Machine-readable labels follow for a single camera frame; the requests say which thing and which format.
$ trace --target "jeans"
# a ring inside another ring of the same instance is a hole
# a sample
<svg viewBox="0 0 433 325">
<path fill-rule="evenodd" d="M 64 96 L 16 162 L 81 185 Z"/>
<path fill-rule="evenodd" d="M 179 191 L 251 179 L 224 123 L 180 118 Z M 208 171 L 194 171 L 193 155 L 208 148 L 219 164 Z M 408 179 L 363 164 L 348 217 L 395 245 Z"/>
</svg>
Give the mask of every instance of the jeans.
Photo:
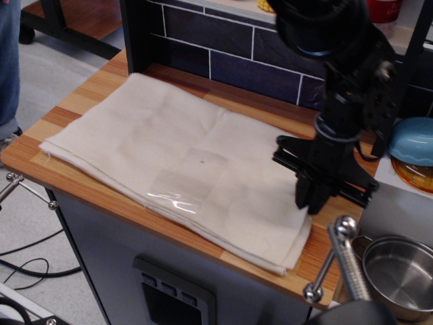
<svg viewBox="0 0 433 325">
<path fill-rule="evenodd" d="M 21 1 L 0 1 L 0 140 L 18 130 L 15 119 L 20 97 L 18 37 Z"/>
</svg>

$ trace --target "metal stand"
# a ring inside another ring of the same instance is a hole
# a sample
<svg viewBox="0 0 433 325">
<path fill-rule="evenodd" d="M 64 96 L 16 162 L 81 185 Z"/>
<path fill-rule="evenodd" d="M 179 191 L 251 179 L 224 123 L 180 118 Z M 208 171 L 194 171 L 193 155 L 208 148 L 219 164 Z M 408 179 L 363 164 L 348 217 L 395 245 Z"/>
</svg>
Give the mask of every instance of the metal stand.
<svg viewBox="0 0 433 325">
<path fill-rule="evenodd" d="M 365 283 L 359 262 L 349 241 L 357 234 L 356 221 L 349 216 L 340 217 L 335 223 L 329 225 L 328 233 L 331 239 L 332 249 L 323 263 L 316 280 L 308 284 L 304 289 L 304 298 L 309 303 L 317 303 L 321 300 L 323 296 L 321 284 L 335 258 L 337 259 L 344 284 L 351 300 L 370 301 L 371 298 L 367 284 Z"/>
<path fill-rule="evenodd" d="M 22 175 L 16 175 L 14 173 L 9 173 L 6 175 L 6 179 L 10 183 L 5 188 L 3 188 L 2 191 L 0 192 L 0 203 L 2 203 L 3 200 L 5 200 L 5 198 L 7 198 L 9 196 L 9 194 L 11 194 L 13 192 L 13 190 L 15 190 L 18 187 L 18 185 L 21 185 L 23 188 L 28 190 L 30 193 L 36 195 L 42 201 L 46 202 L 48 204 L 48 209 L 56 210 L 59 207 L 59 204 L 57 203 L 57 201 L 48 200 L 47 198 L 45 198 L 44 196 L 42 196 L 41 194 L 36 192 L 31 187 L 22 183 L 22 181 L 24 181 L 24 177 Z"/>
</svg>

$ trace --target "tile wall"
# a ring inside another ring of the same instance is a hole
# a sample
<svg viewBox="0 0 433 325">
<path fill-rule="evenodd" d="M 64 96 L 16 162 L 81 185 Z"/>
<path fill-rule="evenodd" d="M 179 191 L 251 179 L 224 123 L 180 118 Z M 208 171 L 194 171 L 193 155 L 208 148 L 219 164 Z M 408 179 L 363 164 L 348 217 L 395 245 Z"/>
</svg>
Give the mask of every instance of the tile wall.
<svg viewBox="0 0 433 325">
<path fill-rule="evenodd" d="M 272 24 L 177 0 L 148 1 L 156 61 L 313 110 L 325 69 L 302 59 Z M 420 58 L 400 116 L 433 116 L 433 52 Z"/>
</svg>

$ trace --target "stainless steel pot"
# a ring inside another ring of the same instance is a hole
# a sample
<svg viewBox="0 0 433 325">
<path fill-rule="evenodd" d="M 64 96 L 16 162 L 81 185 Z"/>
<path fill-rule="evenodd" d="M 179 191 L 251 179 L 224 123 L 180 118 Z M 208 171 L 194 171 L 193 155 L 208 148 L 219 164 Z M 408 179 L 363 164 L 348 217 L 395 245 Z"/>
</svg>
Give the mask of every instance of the stainless steel pot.
<svg viewBox="0 0 433 325">
<path fill-rule="evenodd" d="M 352 243 L 358 255 L 365 239 Z M 433 314 L 433 250 L 398 236 L 369 241 L 362 265 L 373 298 L 401 320 L 429 318 Z"/>
</svg>

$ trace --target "button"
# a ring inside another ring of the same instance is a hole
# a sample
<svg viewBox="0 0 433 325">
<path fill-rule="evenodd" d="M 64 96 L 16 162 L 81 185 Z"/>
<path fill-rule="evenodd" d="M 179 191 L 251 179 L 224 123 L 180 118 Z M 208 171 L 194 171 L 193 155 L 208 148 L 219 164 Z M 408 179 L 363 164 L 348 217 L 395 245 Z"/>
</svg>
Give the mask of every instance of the button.
<svg viewBox="0 0 433 325">
<path fill-rule="evenodd" d="M 176 288 L 173 288 L 172 286 L 169 286 L 167 283 L 163 282 L 161 283 L 161 285 L 162 291 L 164 291 L 164 293 L 176 297 Z"/>
<path fill-rule="evenodd" d="M 184 292 L 182 292 L 182 300 L 184 303 L 187 303 L 188 305 L 197 306 L 197 299 L 194 298 L 193 296 L 190 296 L 189 294 L 186 294 Z"/>
<path fill-rule="evenodd" d="M 156 279 L 155 278 L 153 278 L 147 274 L 144 274 L 144 273 L 142 273 L 141 275 L 143 276 L 143 282 L 144 283 L 146 283 L 149 286 L 156 286 Z"/>
</svg>

